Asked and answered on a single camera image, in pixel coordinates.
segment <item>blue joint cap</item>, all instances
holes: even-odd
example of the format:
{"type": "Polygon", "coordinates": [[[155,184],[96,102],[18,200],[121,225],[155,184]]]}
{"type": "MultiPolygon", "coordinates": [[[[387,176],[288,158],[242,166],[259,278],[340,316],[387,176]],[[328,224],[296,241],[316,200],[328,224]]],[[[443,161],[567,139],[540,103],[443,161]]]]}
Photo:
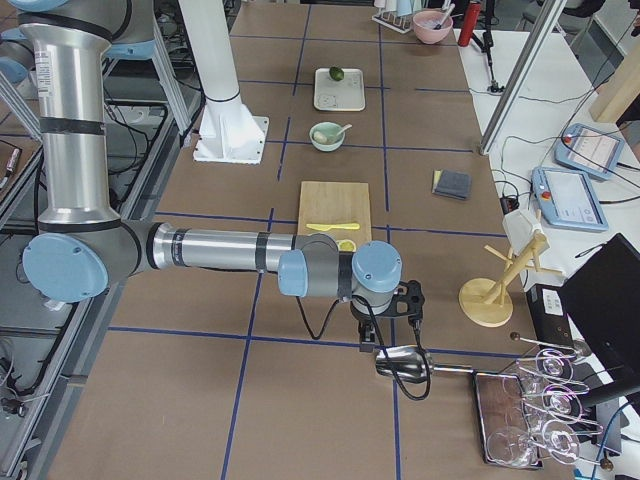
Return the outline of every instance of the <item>blue joint cap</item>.
{"type": "Polygon", "coordinates": [[[278,288],[283,295],[304,297],[309,290],[309,271],[302,250],[291,250],[278,260],[278,288]]]}
{"type": "Polygon", "coordinates": [[[11,83],[20,83],[29,75],[24,65],[9,57],[0,57],[0,71],[11,83]]]}
{"type": "Polygon", "coordinates": [[[25,12],[46,12],[58,8],[69,0],[9,0],[14,7],[25,12]]]}
{"type": "Polygon", "coordinates": [[[138,43],[116,43],[105,55],[112,60],[149,60],[156,49],[155,40],[138,43]]]}
{"type": "Polygon", "coordinates": [[[61,302],[95,297],[109,281],[100,257],[80,240],[61,233],[44,233],[31,240],[22,264],[35,288],[61,302]]]}
{"type": "Polygon", "coordinates": [[[393,292],[402,278],[400,254],[392,245],[378,240],[358,248],[351,266],[356,280],[375,293],[393,292]]]}
{"type": "Polygon", "coordinates": [[[15,41],[23,41],[27,40],[27,37],[24,33],[20,31],[19,28],[10,28],[9,30],[5,30],[0,34],[3,40],[15,40],[15,41]]]}

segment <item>blue cable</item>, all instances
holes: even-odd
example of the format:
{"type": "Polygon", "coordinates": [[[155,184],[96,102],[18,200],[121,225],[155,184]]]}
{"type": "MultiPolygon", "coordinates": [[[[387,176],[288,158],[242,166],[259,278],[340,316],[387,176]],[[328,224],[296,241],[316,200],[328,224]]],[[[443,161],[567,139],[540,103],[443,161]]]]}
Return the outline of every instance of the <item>blue cable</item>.
{"type": "MultiPolygon", "coordinates": [[[[611,420],[609,420],[609,423],[607,424],[607,428],[604,429],[604,435],[602,436],[602,442],[600,443],[600,449],[598,450],[598,455],[596,455],[596,462],[598,462],[600,460],[600,455],[602,455],[602,452],[604,451],[604,446],[607,443],[607,437],[609,436],[609,430],[611,430],[611,426],[613,425],[613,422],[618,417],[618,415],[620,415],[622,410],[627,408],[632,403],[635,403],[635,402],[627,402],[624,405],[622,405],[620,408],[618,408],[618,410],[616,410],[616,413],[613,414],[613,416],[611,417],[611,420]]],[[[598,468],[598,465],[594,465],[593,466],[593,471],[591,472],[591,479],[590,480],[595,480],[595,478],[596,478],[596,469],[597,468],[598,468]]]]}

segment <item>wooden round base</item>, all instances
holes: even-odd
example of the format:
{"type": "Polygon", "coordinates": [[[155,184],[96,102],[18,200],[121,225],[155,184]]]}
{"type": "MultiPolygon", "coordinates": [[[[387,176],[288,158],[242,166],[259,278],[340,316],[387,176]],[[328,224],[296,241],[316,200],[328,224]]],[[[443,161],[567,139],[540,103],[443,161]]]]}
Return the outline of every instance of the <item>wooden round base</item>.
{"type": "Polygon", "coordinates": [[[482,298],[495,283],[488,278],[474,278],[465,283],[458,294],[462,311],[467,317],[483,327],[501,327],[509,321],[513,314],[513,303],[508,293],[504,296],[504,305],[482,303],[482,298]]]}

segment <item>white table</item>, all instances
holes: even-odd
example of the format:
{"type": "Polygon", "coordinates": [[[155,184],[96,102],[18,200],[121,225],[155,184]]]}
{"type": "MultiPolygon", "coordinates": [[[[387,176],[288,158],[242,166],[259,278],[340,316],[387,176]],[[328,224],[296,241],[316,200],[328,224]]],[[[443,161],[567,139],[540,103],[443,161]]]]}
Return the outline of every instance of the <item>white table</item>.
{"type": "MultiPolygon", "coordinates": [[[[494,71],[500,85],[505,85],[509,80],[511,71],[527,37],[528,33],[526,32],[493,32],[495,43],[492,49],[494,71]]],[[[478,123],[481,131],[484,132],[498,104],[499,97],[487,93],[489,69],[486,56],[480,52],[473,42],[468,47],[459,47],[459,51],[465,75],[472,90],[478,123]]],[[[520,91],[520,97],[558,101],[578,97],[590,91],[591,88],[589,79],[564,38],[559,34],[551,34],[531,68],[520,91]]],[[[605,132],[616,131],[615,124],[596,123],[592,120],[589,114],[589,107],[596,98],[597,94],[592,94],[571,123],[583,123],[605,132]]],[[[490,151],[489,158],[492,168],[498,170],[504,168],[525,178],[531,178],[531,171],[534,167],[557,165],[553,161],[553,151],[551,149],[554,144],[553,139],[537,145],[531,145],[517,139],[508,139],[508,137],[517,136],[529,141],[557,137],[579,103],[579,99],[553,104],[518,98],[490,151]]],[[[638,165],[638,161],[628,145],[625,145],[620,161],[629,165],[638,165]]],[[[616,171],[630,180],[640,183],[640,172],[620,168],[616,171]]],[[[501,173],[495,171],[494,178],[495,180],[505,179],[501,173]]],[[[515,176],[507,174],[506,180],[515,184],[520,193],[525,193],[529,190],[527,182],[515,176]]],[[[640,193],[637,188],[615,176],[606,182],[593,182],[593,184],[600,200],[624,199],[640,193]]],[[[499,194],[502,192],[502,187],[503,184],[496,184],[499,194]]],[[[507,194],[514,193],[510,186],[506,187],[506,192],[507,194]]],[[[568,277],[589,258],[589,255],[586,255],[576,259],[575,255],[577,253],[606,242],[617,232],[622,232],[636,248],[640,249],[639,202],[640,200],[619,205],[603,206],[605,217],[610,226],[609,230],[603,233],[587,233],[553,228],[543,220],[542,224],[544,232],[549,239],[550,248],[541,256],[542,265],[547,268],[562,270],[568,277]]],[[[532,199],[529,204],[526,196],[520,197],[520,203],[520,208],[529,208],[532,211],[537,209],[535,200],[532,199]]],[[[554,275],[530,274],[526,288],[529,288],[533,283],[561,285],[563,281],[563,278],[554,275]]],[[[580,336],[577,330],[574,331],[574,334],[580,336]]],[[[600,362],[593,355],[589,358],[589,362],[596,371],[603,369],[600,362]]],[[[605,374],[602,376],[602,380],[610,381],[611,378],[605,374]]],[[[632,423],[623,430],[623,433],[631,438],[639,439],[640,418],[631,407],[625,409],[625,414],[630,417],[632,423]]],[[[593,446],[583,445],[582,455],[586,458],[594,458],[596,453],[597,449],[593,446]]],[[[623,455],[619,458],[614,458],[613,462],[616,466],[614,472],[607,473],[599,469],[597,478],[613,478],[614,474],[622,473],[637,477],[638,472],[640,472],[640,445],[623,441],[623,455]]],[[[587,465],[578,465],[578,468],[581,469],[583,474],[591,474],[591,467],[587,465]]]]}

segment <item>green vegetable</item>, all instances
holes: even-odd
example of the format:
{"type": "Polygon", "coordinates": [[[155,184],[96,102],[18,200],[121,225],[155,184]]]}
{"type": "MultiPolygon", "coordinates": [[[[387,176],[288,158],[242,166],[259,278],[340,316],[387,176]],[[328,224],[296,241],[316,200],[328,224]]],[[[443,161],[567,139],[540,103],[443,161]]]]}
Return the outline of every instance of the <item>green vegetable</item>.
{"type": "Polygon", "coordinates": [[[340,67],[331,67],[329,69],[329,76],[336,82],[339,82],[340,80],[344,80],[344,70],[340,67]]]}

